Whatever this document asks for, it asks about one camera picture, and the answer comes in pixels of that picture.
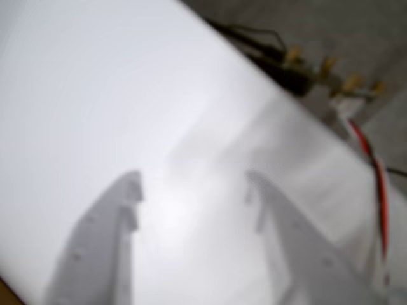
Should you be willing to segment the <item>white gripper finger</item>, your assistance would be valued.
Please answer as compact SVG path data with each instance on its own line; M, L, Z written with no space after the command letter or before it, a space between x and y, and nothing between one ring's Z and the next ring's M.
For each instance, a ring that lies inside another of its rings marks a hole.
M273 182L257 171L246 177L258 192L258 229L267 259L272 259L275 231L287 263L289 278L279 304L387 303Z
M119 176L98 196L67 239L45 304L132 303L132 236L142 201L137 170Z

